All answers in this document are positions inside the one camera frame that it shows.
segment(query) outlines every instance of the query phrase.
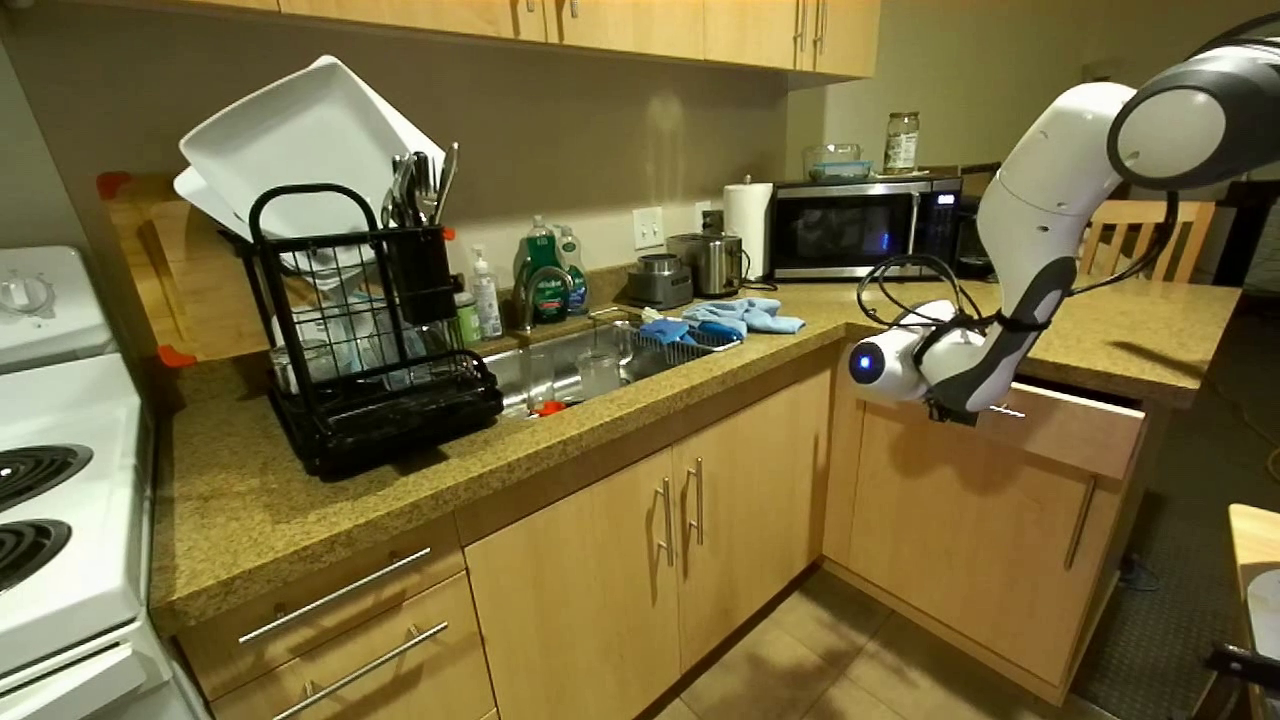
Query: microwave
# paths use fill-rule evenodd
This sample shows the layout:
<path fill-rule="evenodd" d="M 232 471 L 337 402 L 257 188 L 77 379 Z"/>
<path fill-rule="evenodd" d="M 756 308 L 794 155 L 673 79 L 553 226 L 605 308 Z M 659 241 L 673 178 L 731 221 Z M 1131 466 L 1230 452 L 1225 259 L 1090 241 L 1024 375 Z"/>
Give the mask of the microwave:
<path fill-rule="evenodd" d="M 962 252 L 971 207 L 962 176 L 884 176 L 858 182 L 775 182 L 763 221 L 770 280 L 860 280 L 890 254 L 941 254 L 955 274 L 984 268 Z M 897 265 L 890 274 L 932 274 Z"/>

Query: drawer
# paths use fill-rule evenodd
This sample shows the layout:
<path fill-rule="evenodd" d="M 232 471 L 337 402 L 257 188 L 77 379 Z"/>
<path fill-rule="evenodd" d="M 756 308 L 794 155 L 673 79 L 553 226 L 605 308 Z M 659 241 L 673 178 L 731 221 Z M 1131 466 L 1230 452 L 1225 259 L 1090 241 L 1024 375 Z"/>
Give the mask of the drawer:
<path fill-rule="evenodd" d="M 977 431 L 1018 442 L 1029 456 L 1130 481 L 1143 448 L 1143 410 L 1035 382 L 1013 382 L 1010 397 L 977 420 Z"/>
<path fill-rule="evenodd" d="M 197 632 L 184 632 L 179 648 L 206 696 L 215 699 L 327 634 L 346 634 L 382 611 L 396 611 L 456 571 L 466 571 L 456 548 L 400 544 L 396 550 L 348 559 L 273 600 L 210 618 Z"/>
<path fill-rule="evenodd" d="M 211 699 L 219 720 L 265 716 L 492 716 L 492 689 L 475 632 L 469 575 L 404 600 L 404 609 L 297 656 L 228 696 Z"/>

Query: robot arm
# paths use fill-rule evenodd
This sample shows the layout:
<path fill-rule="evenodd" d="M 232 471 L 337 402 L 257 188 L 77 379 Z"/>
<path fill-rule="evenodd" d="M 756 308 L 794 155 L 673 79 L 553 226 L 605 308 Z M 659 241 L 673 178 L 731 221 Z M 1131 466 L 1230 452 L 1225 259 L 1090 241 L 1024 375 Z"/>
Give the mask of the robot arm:
<path fill-rule="evenodd" d="M 952 299 L 907 308 L 860 339 L 849 371 L 877 397 L 923 401 L 971 425 L 995 402 L 1075 285 L 1075 243 L 1124 178 L 1195 188 L 1280 161 L 1280 47 L 1219 45 L 1143 88 L 1075 84 L 1058 96 L 979 201 L 979 241 L 999 274 L 999 312 Z"/>

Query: wooden cabinet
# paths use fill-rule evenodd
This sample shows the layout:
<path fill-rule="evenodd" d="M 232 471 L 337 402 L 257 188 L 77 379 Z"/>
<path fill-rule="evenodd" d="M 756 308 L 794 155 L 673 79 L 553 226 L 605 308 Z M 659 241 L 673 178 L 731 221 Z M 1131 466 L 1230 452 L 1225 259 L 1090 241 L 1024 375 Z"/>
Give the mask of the wooden cabinet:
<path fill-rule="evenodd" d="M 184 0 L 747 69 L 871 76 L 881 0 Z"/>
<path fill-rule="evenodd" d="M 326 571 L 179 648 L 219 720 L 495 710 L 460 550 Z"/>
<path fill-rule="evenodd" d="M 643 54 L 708 54 L 704 0 L 562 0 L 562 39 Z"/>
<path fill-rule="evenodd" d="M 807 559 L 829 371 L 469 548 L 508 720 L 636 716 Z"/>
<path fill-rule="evenodd" d="M 1143 410 L 1043 388 L 965 427 L 840 382 L 826 550 L 1062 705 L 1111 588 L 1139 439 Z"/>
<path fill-rule="evenodd" d="M 800 0 L 796 69 L 829 76 L 877 76 L 881 0 Z"/>
<path fill-rule="evenodd" d="M 871 76 L 881 0 L 708 0 L 708 58 Z"/>
<path fill-rule="evenodd" d="M 282 0 L 282 13 L 460 34 L 518 34 L 514 0 Z"/>

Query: stove burner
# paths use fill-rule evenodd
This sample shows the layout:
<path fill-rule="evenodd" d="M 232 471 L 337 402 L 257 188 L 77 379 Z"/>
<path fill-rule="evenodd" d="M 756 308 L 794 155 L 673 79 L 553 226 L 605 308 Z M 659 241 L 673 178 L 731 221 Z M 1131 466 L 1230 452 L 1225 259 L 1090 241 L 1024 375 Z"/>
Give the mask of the stove burner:
<path fill-rule="evenodd" d="M 0 452 L 0 513 L 57 487 L 91 458 L 81 442 L 31 442 Z"/>
<path fill-rule="evenodd" d="M 73 538 L 73 522 L 25 521 L 0 522 L 0 592 L 30 581 Z"/>

